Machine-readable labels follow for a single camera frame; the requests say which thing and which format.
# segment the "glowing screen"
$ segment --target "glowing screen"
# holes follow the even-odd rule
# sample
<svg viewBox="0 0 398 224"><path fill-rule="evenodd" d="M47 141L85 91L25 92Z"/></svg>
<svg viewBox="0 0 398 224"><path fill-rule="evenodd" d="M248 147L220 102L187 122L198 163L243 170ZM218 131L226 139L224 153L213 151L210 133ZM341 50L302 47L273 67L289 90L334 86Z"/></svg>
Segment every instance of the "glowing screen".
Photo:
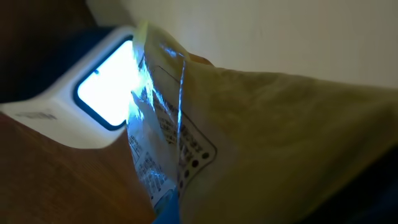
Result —
<svg viewBox="0 0 398 224"><path fill-rule="evenodd" d="M125 41L77 89L78 97L110 125L126 120L132 86L137 83L132 41Z"/></svg>

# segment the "wooden table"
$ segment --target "wooden table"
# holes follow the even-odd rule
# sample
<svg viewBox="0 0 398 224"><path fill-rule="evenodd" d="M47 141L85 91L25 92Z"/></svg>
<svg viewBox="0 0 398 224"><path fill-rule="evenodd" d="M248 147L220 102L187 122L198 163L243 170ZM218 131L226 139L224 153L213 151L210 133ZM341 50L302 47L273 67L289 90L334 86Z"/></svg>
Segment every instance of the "wooden table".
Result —
<svg viewBox="0 0 398 224"><path fill-rule="evenodd" d="M95 26L83 0L0 3L0 96L62 40ZM1 223L150 223L124 133L106 149L72 149L0 114Z"/></svg>

